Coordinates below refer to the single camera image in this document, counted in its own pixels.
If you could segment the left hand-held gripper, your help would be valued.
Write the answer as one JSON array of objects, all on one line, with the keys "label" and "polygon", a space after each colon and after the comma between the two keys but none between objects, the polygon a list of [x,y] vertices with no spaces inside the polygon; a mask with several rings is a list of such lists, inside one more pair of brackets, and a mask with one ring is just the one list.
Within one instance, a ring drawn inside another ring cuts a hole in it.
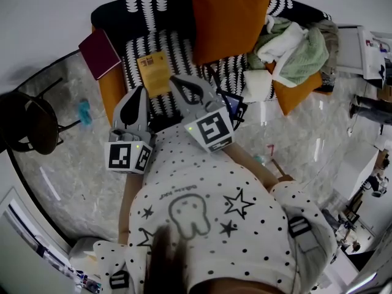
[{"label": "left hand-held gripper", "polygon": [[146,131],[149,121],[149,95],[145,87],[137,86],[117,104],[113,127],[104,145],[105,168],[117,173],[144,174],[152,147],[129,132]]}]

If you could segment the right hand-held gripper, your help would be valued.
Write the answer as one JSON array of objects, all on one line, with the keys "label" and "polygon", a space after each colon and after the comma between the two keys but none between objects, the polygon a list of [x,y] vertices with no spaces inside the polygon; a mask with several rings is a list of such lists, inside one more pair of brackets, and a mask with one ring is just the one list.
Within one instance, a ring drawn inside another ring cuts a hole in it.
[{"label": "right hand-held gripper", "polygon": [[[216,98],[213,87],[192,75],[172,75],[169,87],[184,116],[185,131],[207,152],[213,153],[233,143],[233,126],[225,104]],[[187,89],[199,100],[189,99]]]}]

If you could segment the yellow book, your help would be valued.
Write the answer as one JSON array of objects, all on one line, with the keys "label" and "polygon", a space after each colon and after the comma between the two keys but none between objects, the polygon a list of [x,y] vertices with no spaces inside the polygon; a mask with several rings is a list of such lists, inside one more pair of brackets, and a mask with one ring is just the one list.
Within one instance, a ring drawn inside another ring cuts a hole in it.
[{"label": "yellow book", "polygon": [[151,99],[170,92],[170,66],[163,51],[138,58],[137,64],[144,87]]}]

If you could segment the person's left forearm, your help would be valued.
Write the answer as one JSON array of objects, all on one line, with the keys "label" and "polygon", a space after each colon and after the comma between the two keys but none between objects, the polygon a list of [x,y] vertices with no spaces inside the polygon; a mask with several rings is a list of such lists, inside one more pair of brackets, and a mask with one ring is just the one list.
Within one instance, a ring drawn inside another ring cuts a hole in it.
[{"label": "person's left forearm", "polygon": [[129,217],[132,202],[143,187],[143,175],[128,174],[119,211],[118,243],[127,244],[129,236]]}]

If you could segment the person's right forearm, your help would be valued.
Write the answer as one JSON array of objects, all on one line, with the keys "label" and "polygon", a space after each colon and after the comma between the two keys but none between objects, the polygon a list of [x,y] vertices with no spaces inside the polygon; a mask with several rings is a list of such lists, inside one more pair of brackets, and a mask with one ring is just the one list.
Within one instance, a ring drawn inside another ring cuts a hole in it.
[{"label": "person's right forearm", "polygon": [[234,162],[248,169],[270,192],[271,189],[279,182],[278,179],[260,162],[255,160],[247,151],[237,143],[232,143],[223,149]]}]

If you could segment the maroon book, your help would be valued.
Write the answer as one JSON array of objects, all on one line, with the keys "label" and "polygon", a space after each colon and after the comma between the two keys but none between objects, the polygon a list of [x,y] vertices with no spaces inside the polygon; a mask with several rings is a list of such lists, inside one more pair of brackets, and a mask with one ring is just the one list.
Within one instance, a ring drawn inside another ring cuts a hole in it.
[{"label": "maroon book", "polygon": [[103,29],[95,29],[78,47],[95,80],[101,79],[121,63]]}]

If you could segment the person's black trousers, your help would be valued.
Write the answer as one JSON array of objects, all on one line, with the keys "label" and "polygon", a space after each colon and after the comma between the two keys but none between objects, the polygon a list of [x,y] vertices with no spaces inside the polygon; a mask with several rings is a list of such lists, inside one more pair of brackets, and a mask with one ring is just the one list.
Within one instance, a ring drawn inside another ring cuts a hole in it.
[{"label": "person's black trousers", "polygon": [[171,126],[177,125],[182,121],[183,117],[181,115],[176,115],[173,117],[167,117],[164,115],[159,115],[153,118],[149,123],[149,128],[158,133],[164,129],[167,129]]}]

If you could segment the black screen device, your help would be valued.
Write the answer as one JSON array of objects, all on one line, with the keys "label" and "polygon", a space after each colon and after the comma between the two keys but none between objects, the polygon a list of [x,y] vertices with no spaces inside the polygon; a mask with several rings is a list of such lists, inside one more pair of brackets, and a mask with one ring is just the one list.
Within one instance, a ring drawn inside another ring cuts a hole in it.
[{"label": "black screen device", "polygon": [[218,89],[216,93],[223,98],[232,122],[233,130],[236,130],[239,128],[239,125],[244,122],[244,114],[247,111],[248,105],[243,102],[242,96],[221,89]]}]

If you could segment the teal fluffy duster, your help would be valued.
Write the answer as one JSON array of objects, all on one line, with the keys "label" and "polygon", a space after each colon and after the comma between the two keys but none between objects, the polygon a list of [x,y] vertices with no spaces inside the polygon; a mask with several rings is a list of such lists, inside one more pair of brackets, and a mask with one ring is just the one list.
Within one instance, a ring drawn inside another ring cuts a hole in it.
[{"label": "teal fluffy duster", "polygon": [[90,115],[90,104],[86,99],[82,99],[78,103],[78,118],[84,126],[90,126],[92,124],[92,117]]}]

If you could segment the white pillow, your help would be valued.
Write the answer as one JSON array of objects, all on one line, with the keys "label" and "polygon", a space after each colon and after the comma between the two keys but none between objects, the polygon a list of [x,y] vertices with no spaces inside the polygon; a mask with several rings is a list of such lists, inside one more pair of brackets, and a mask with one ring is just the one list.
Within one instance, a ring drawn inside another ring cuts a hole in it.
[{"label": "white pillow", "polygon": [[265,101],[270,94],[272,75],[267,70],[244,71],[245,87],[243,101],[245,103]]}]

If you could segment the large orange cushion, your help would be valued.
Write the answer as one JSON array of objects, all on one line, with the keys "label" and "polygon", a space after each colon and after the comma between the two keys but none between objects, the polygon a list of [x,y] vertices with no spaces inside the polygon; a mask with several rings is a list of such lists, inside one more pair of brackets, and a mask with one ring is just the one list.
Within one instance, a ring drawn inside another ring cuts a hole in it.
[{"label": "large orange cushion", "polygon": [[192,0],[193,62],[203,65],[251,51],[265,24],[270,0]]}]

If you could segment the small orange cushion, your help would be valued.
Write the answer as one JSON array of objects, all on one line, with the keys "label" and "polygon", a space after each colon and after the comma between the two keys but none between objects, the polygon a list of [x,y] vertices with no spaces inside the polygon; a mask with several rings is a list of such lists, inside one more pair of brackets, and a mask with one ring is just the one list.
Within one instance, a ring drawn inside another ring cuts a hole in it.
[{"label": "small orange cushion", "polygon": [[277,100],[281,111],[284,116],[287,116],[293,111],[308,95],[321,87],[322,85],[322,74],[316,72],[311,75],[305,82],[299,84],[294,88],[289,88],[278,81],[273,80],[271,89],[273,90],[274,96],[270,98],[270,94],[267,94],[265,101]]}]

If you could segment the grey round pouf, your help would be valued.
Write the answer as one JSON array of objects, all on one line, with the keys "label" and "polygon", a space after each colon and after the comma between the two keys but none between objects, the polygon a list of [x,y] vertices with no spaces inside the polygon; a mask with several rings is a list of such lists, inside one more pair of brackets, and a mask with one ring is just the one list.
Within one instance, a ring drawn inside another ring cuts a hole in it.
[{"label": "grey round pouf", "polygon": [[69,259],[85,258],[87,255],[95,257],[94,243],[97,241],[100,239],[91,236],[80,238],[69,252]]}]

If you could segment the white cabinet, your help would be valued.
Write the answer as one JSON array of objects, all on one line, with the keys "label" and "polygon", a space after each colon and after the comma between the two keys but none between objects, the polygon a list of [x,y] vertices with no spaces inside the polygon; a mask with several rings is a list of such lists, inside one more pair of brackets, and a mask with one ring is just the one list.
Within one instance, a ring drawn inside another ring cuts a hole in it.
[{"label": "white cabinet", "polygon": [[339,51],[336,69],[361,75],[365,80],[386,79],[387,49],[363,26],[338,27]]}]

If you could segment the white box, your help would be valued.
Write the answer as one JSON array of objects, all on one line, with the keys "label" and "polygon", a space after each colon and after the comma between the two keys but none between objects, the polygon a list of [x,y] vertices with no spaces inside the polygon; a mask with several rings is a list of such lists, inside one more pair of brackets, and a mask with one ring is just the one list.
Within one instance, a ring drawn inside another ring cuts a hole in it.
[{"label": "white box", "polygon": [[333,183],[342,197],[350,200],[372,173],[379,150],[367,143],[345,154]]}]

